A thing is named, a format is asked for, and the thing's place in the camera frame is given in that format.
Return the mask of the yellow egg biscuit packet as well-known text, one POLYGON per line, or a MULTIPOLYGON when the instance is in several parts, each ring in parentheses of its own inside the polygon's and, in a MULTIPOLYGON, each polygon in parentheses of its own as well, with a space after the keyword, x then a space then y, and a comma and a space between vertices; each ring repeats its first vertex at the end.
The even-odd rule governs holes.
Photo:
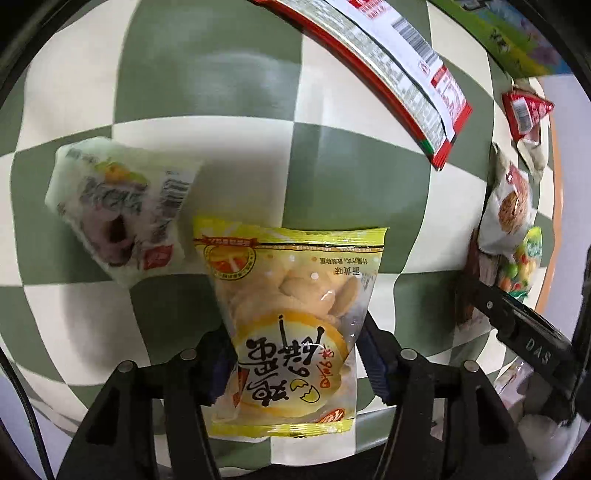
POLYGON ((197 216, 193 242, 235 349, 211 434, 306 438, 356 416, 356 339, 387 232, 303 231, 197 216))

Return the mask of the green fruit candy packet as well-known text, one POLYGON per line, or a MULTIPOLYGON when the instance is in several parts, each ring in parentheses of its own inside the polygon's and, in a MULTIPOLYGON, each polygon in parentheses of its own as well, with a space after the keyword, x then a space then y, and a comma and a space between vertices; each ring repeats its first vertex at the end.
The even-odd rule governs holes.
POLYGON ((540 227, 529 229, 512 257, 501 262, 497 286, 523 302, 533 287, 543 254, 543 233, 540 227))

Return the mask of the brown snack packet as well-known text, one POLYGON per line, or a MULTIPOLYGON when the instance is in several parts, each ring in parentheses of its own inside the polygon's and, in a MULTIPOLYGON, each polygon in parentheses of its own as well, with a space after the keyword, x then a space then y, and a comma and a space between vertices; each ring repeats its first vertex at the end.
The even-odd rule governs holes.
POLYGON ((479 249, 478 234, 478 229, 474 229, 471 234, 466 264, 459 276, 455 291, 456 324, 464 330, 480 322, 484 317, 472 303, 478 293, 477 283, 494 285, 499 270, 499 258, 483 253, 479 249))

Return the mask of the white oat cookie packet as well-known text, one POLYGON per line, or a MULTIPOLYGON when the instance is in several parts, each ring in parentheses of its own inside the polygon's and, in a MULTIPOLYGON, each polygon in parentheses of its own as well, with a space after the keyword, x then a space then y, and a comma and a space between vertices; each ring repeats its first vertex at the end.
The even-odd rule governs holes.
POLYGON ((510 259, 533 226, 535 210, 528 175, 493 143, 495 183, 478 233, 478 246, 488 255, 510 259))

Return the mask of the white wafer packet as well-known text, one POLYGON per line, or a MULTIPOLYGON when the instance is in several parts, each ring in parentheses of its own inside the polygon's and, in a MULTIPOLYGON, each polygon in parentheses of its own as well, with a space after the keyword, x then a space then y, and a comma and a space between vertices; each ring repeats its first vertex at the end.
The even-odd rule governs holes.
POLYGON ((534 182, 539 184, 548 164, 547 155, 544 153, 543 145, 541 143, 532 143, 524 137, 517 142, 517 150, 519 156, 531 173, 534 182))

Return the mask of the pale green snack packet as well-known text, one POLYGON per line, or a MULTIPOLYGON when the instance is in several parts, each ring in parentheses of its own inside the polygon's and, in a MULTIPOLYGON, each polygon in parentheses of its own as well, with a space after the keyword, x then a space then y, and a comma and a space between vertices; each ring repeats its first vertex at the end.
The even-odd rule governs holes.
POLYGON ((183 266, 178 222, 202 165, 89 138, 57 149, 45 204, 107 275, 130 288, 183 266))

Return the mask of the small red sauce packet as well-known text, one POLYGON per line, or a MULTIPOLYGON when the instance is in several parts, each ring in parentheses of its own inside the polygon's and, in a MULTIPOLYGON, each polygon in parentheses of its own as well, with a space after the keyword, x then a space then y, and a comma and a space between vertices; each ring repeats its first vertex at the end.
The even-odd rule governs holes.
POLYGON ((518 88, 503 93, 502 100, 515 142, 528 136, 555 107, 553 102, 536 93, 518 88))

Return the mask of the blue green cardboard box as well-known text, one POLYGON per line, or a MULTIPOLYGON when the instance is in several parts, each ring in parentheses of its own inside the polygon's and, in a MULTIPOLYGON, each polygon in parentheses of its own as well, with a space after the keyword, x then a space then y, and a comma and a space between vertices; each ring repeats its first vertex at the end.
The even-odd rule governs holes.
POLYGON ((437 0, 513 78, 570 75, 550 41, 508 1, 437 0))

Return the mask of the green white checkered blanket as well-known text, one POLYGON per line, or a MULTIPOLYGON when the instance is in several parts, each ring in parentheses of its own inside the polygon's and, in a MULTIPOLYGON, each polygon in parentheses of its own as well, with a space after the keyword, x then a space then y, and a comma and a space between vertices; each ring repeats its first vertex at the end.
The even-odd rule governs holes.
POLYGON ((473 112, 436 171, 370 88, 317 41, 246 1, 93 1, 58 31, 1 110, 1 344, 51 461, 117 364, 168 360, 218 316, 192 248, 174 275, 114 283, 44 198, 56 150, 94 136, 204 160, 181 224, 209 215, 303 230, 384 227, 370 312, 430 360, 514 355, 456 327, 451 282, 511 147, 511 78, 424 1, 397 10, 443 57, 473 112))

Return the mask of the red white long snack packet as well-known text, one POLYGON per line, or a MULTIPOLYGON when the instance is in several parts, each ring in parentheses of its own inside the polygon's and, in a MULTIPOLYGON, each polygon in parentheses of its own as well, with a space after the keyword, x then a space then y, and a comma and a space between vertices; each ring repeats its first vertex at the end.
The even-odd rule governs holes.
POLYGON ((452 72, 386 1, 259 1, 304 28, 373 87, 438 171, 472 114, 452 72))

